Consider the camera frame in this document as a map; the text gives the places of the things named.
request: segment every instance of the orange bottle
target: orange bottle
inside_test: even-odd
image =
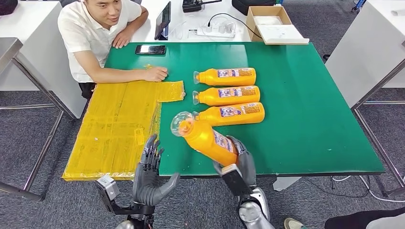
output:
[[[208,69],[205,72],[194,72],[194,83],[222,86],[249,86],[256,82],[254,68]]]
[[[211,126],[260,123],[265,118],[261,103],[247,103],[228,106],[213,106],[202,112],[194,112],[195,120],[205,120]]]
[[[213,130],[208,122],[194,120],[189,112],[180,112],[173,118],[171,132],[223,166],[236,163],[237,151],[232,141]]]
[[[209,106],[223,106],[259,102],[260,91],[257,86],[241,86],[226,88],[209,88],[203,92],[192,92],[192,102]]]

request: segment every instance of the cardboard box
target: cardboard box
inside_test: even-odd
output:
[[[260,24],[255,22],[256,16],[273,16],[280,21],[277,25]],[[263,41],[265,44],[308,44],[309,39],[305,39],[292,24],[290,17],[282,6],[251,6],[247,12],[246,25],[250,40],[253,42]]]

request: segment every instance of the shoe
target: shoe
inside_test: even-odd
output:
[[[307,227],[304,226],[299,221],[296,221],[293,218],[287,218],[284,220],[284,228],[285,229],[307,229]]]

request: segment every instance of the yellow tape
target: yellow tape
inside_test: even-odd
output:
[[[183,98],[182,81],[97,85],[62,178],[131,179],[147,138],[159,134],[161,102]]]

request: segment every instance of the robotic hand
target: robotic hand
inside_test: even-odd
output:
[[[239,198],[239,217],[247,229],[274,229],[269,220],[269,209],[263,190],[256,185],[256,167],[252,155],[242,142],[227,136],[235,145],[238,161],[221,167],[213,161],[216,172],[224,179],[232,193]]]
[[[101,197],[107,210],[116,215],[127,215],[127,220],[120,223],[116,229],[152,229],[155,205],[171,192],[180,179],[175,173],[162,186],[159,186],[160,158],[164,151],[158,147],[157,135],[152,135],[146,142],[142,157],[135,170],[132,199],[129,207],[118,206],[114,198],[119,194],[118,186],[108,175],[96,181]]]

